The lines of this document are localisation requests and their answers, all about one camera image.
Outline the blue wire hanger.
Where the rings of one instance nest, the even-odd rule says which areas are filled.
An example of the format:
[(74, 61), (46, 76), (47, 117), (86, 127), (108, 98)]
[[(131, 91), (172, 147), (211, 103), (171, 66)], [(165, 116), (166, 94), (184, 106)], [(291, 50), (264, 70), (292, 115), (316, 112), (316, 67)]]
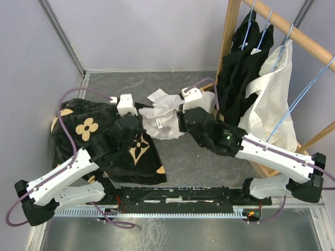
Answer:
[(266, 143), (268, 143), (271, 139), (271, 137), (275, 134), (275, 132), (279, 129), (280, 125), (286, 120), (286, 118), (292, 113), (292, 111), (295, 109), (295, 107), (300, 103), (300, 101), (303, 99), (303, 97), (308, 93), (308, 91), (312, 88), (314, 83), (320, 78), (320, 76), (332, 65), (334, 62), (334, 55), (330, 62), (322, 68), (315, 78), (301, 91), (301, 93), (296, 97), (296, 99), (293, 101), (293, 103), (289, 106), (289, 108), (286, 110), (286, 112), (283, 114), (283, 116), (280, 118), (279, 122), (273, 129), (273, 131), (270, 133), (269, 137), (266, 140)]

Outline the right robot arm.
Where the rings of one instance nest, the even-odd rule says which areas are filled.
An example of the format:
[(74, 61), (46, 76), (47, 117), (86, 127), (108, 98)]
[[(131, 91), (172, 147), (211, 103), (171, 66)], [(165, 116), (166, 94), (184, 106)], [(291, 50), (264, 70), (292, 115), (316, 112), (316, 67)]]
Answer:
[(325, 155), (304, 155), (271, 145), (244, 129), (215, 118), (201, 107), (178, 112), (177, 117), (182, 131), (188, 132), (200, 147), (220, 156), (244, 159), (279, 172), (273, 177), (246, 179), (240, 191), (245, 204), (287, 195), (304, 202), (319, 202)]

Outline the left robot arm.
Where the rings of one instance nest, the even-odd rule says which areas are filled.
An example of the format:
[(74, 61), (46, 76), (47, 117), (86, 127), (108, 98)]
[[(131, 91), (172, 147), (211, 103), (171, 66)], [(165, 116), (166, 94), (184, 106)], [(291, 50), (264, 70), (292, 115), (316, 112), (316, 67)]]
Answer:
[(55, 213), (79, 204), (112, 203), (116, 189), (104, 176), (85, 186), (71, 188), (69, 185), (84, 175), (107, 167), (106, 160), (127, 153), (142, 132), (139, 118), (125, 115), (49, 173), (30, 182), (16, 182), (15, 190), (27, 222), (31, 226), (40, 225)]

